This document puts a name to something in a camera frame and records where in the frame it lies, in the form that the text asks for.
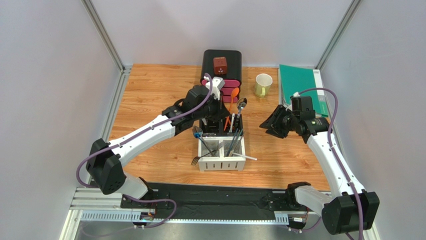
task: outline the orange spoon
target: orange spoon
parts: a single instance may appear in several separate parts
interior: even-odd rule
[[[229,109],[228,109],[229,112],[231,112],[232,104],[234,103],[234,98],[236,98],[239,93],[240,93],[240,89],[238,87],[236,87],[232,90],[232,92],[231,92],[231,104],[229,105]],[[231,124],[230,116],[226,117],[225,128],[223,129],[223,131],[225,131],[225,129],[227,129],[228,123]]]

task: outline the cable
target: cable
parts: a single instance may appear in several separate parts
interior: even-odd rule
[[[158,226],[164,224],[167,220],[169,220],[175,214],[177,206],[178,206],[173,199],[168,199],[168,198],[156,199],[156,200],[140,200],[140,199],[136,199],[134,197],[128,196],[128,195],[124,195],[124,197],[128,198],[128,199],[130,199],[132,201],[135,201],[135,202],[138,202],[138,203],[143,203],[143,204],[160,203],[160,202],[171,202],[171,203],[174,204],[173,211],[170,213],[169,216],[167,216],[166,218],[164,218],[160,222],[157,222],[157,223],[152,224],[152,225],[145,226],[146,229],[155,228],[155,227],[158,227]]]
[[[350,240],[355,240],[348,232],[346,233],[346,236],[350,239]]]
[[[131,229],[135,229],[135,226],[126,227],[126,228],[117,230],[115,232],[111,232],[111,233],[103,234],[103,235],[92,235],[92,234],[89,234],[89,233],[85,232],[84,227],[80,228],[80,232],[82,234],[88,236],[89,238],[104,238],[104,237],[109,237],[109,236],[112,236],[112,235],[119,234],[119,233],[127,231],[127,230],[131,230]]]
[[[306,93],[306,92],[309,92],[309,91],[315,91],[315,90],[323,90],[323,91],[329,92],[334,97],[335,106],[334,106],[333,115],[331,116],[330,126],[328,127],[328,132],[327,132],[328,144],[330,146],[331,151],[333,152],[334,157],[337,160],[338,165],[340,166],[344,176],[346,177],[346,180],[349,183],[350,188],[353,191],[353,194],[355,195],[356,204],[358,205],[358,216],[359,216],[359,236],[358,236],[358,240],[362,240],[363,239],[363,230],[364,230],[364,221],[363,221],[364,217],[363,217],[363,207],[361,205],[360,196],[358,195],[357,189],[355,188],[355,185],[352,182],[348,171],[346,171],[345,167],[343,166],[342,160],[340,159],[339,155],[337,154],[335,148],[333,147],[333,143],[332,143],[332,126],[335,123],[335,118],[336,118],[336,114],[337,114],[337,110],[338,110],[338,106],[339,106],[339,101],[338,101],[337,95],[332,90],[330,90],[328,88],[324,88],[324,87],[308,88],[306,90],[299,92],[298,94],[300,95],[300,94],[303,94],[303,93]]]
[[[304,216],[304,221],[305,221],[305,223],[307,223],[307,222],[308,222],[308,217],[309,217],[309,207],[307,207],[307,208],[306,208],[306,214],[305,214],[305,216]]]
[[[318,225],[320,224],[322,219],[323,219],[322,217],[319,217],[318,220],[316,221],[316,223],[313,226],[311,226],[310,228],[307,228],[307,229],[291,228],[291,231],[294,232],[294,233],[297,233],[297,234],[298,233],[308,233],[308,232],[314,230],[316,227],[318,227]]]
[[[202,106],[203,106],[203,105],[207,102],[207,100],[209,99],[210,94],[212,93],[212,90],[213,90],[212,77],[211,77],[211,76],[210,76],[210,74],[208,74],[208,73],[205,73],[205,74],[204,74],[204,76],[208,78],[208,81],[209,81],[209,82],[211,82],[211,84],[210,84],[210,87],[209,87],[209,89],[208,89],[208,94],[207,94],[207,96],[205,96],[205,98],[202,100],[202,102],[201,102],[200,104],[198,104],[196,107],[194,107],[193,109],[191,109],[191,110],[189,110],[189,111],[187,111],[187,112],[185,112],[185,113],[182,113],[182,114],[180,114],[180,115],[177,115],[177,116],[171,117],[171,118],[169,118],[169,119],[166,119],[166,120],[164,120],[164,121],[161,121],[161,122],[159,122],[159,123],[156,123],[156,124],[154,124],[154,125],[152,125],[152,126],[150,126],[150,127],[147,127],[147,128],[145,128],[144,130],[142,130],[142,131],[140,131],[140,132],[136,133],[135,135],[133,135],[133,136],[129,137],[128,139],[126,139],[126,140],[124,140],[124,141],[120,142],[119,144],[115,144],[115,145],[113,145],[113,146],[109,146],[109,147],[107,147],[107,148],[104,148],[104,149],[102,149],[102,150],[99,150],[99,151],[97,151],[97,152],[92,153],[91,155],[89,155],[88,157],[86,157],[86,158],[85,158],[82,162],[80,162],[80,164],[77,166],[77,171],[76,171],[76,173],[75,173],[75,176],[76,176],[76,178],[77,178],[77,181],[78,181],[81,185],[85,186],[86,188],[96,188],[96,186],[92,186],[92,185],[89,185],[89,184],[87,184],[87,183],[83,182],[83,181],[82,181],[82,179],[80,178],[80,169],[82,168],[82,166],[83,166],[83,165],[84,165],[84,164],[85,164],[85,163],[86,163],[89,159],[92,159],[92,158],[94,158],[94,157],[98,156],[99,154],[105,153],[106,151],[113,150],[113,149],[115,149],[115,148],[117,148],[117,147],[119,147],[119,146],[125,145],[125,144],[127,144],[128,142],[130,142],[130,141],[132,141],[133,139],[135,139],[135,138],[139,137],[140,135],[142,135],[142,134],[144,134],[144,133],[148,132],[148,131],[149,131],[149,130],[151,130],[151,129],[154,129],[154,128],[156,128],[156,127],[158,127],[158,126],[160,126],[160,125],[163,125],[163,124],[165,124],[165,123],[167,123],[167,122],[174,121],[174,120],[176,120],[176,119],[180,119],[180,118],[182,118],[182,117],[185,117],[185,116],[187,116],[187,115],[189,115],[189,114],[192,114],[193,112],[197,111],[199,108],[201,108],[201,107],[202,107]]]

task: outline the metal spoon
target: metal spoon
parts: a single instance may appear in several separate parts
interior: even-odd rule
[[[247,105],[247,98],[243,97],[238,100],[238,102],[236,103],[236,108],[238,109],[237,118],[241,115],[241,111],[246,107],[246,105]]]
[[[238,124],[240,122],[240,116],[241,116],[241,111],[243,111],[243,109],[247,106],[247,98],[243,97],[240,98],[237,102],[236,108],[238,109],[238,115],[236,116],[236,120],[235,120],[235,127],[238,127]]]
[[[223,148],[225,146],[225,141],[221,141],[217,146],[216,149],[214,150],[214,155],[216,156],[216,153],[219,152],[219,149]]]

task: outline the red cube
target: red cube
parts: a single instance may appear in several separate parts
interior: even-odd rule
[[[214,74],[224,75],[228,72],[227,59],[224,56],[213,58]]]

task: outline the cutlery holder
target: cutlery holder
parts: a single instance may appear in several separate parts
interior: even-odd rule
[[[229,115],[229,120],[232,121],[232,114]],[[202,129],[202,136],[204,137],[232,137],[234,136],[234,132],[228,132],[229,131],[229,123],[227,127],[227,131],[224,131],[225,123],[227,119],[224,118],[222,122],[213,122],[208,119],[206,119],[207,125],[203,123],[202,120],[199,121],[199,127]],[[238,125],[236,126],[238,129],[244,129],[243,128],[243,115],[241,114],[239,116]]]
[[[201,172],[204,171],[222,171],[222,170],[238,170],[242,171],[246,163],[246,159],[241,156],[229,155],[225,156],[229,150],[232,142],[232,136],[211,136],[203,137],[207,146],[214,151],[219,143],[225,142],[224,147],[219,149],[219,153],[215,156],[207,155],[199,159],[198,167]],[[241,139],[241,143],[234,151],[235,153],[246,155],[246,149],[244,145],[244,136],[239,137],[232,149],[235,149],[238,140]],[[198,156],[201,157],[208,154],[209,150],[204,146],[201,140],[198,140]]]

